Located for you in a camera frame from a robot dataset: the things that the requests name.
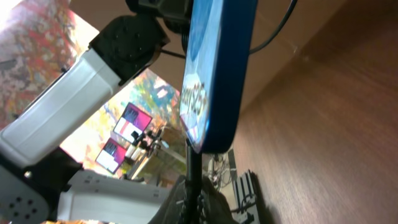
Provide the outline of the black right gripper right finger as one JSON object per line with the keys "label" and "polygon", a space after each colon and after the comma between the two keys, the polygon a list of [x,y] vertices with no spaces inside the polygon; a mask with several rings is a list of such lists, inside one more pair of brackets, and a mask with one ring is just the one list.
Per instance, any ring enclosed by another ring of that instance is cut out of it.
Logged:
{"label": "black right gripper right finger", "polygon": [[200,221],[205,224],[238,224],[223,194],[218,192],[208,177],[202,177],[198,196]]}

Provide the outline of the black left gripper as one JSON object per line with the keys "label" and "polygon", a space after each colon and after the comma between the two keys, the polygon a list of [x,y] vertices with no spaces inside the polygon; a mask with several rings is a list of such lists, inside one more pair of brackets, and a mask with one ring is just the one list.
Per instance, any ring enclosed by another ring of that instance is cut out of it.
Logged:
{"label": "black left gripper", "polygon": [[125,0],[125,2],[132,12],[162,18],[166,27],[176,34],[189,32],[193,0]]}

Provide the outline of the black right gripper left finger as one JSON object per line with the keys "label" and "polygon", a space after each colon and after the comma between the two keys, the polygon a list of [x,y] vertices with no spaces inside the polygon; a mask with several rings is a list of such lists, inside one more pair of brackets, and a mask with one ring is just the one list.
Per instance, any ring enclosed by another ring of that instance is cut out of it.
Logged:
{"label": "black right gripper left finger", "polygon": [[185,176],[181,175],[148,224],[178,224],[185,199]]}

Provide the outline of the blue Galaxy smartphone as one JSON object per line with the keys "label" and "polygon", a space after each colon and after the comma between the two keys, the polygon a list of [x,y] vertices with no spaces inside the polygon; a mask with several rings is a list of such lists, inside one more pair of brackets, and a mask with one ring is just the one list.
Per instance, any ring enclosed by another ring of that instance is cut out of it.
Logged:
{"label": "blue Galaxy smartphone", "polygon": [[179,112],[198,154],[226,152],[233,142],[256,8],[256,0],[193,3]]}

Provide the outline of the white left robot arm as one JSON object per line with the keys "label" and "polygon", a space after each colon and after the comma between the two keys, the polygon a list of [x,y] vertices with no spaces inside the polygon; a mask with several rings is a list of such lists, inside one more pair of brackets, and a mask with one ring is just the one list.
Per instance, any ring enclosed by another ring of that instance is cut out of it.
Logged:
{"label": "white left robot arm", "polygon": [[130,14],[105,25],[87,51],[1,131],[1,217],[12,223],[58,220],[185,223],[176,189],[145,186],[86,170],[61,143],[150,67],[184,32],[191,1],[128,1]]}

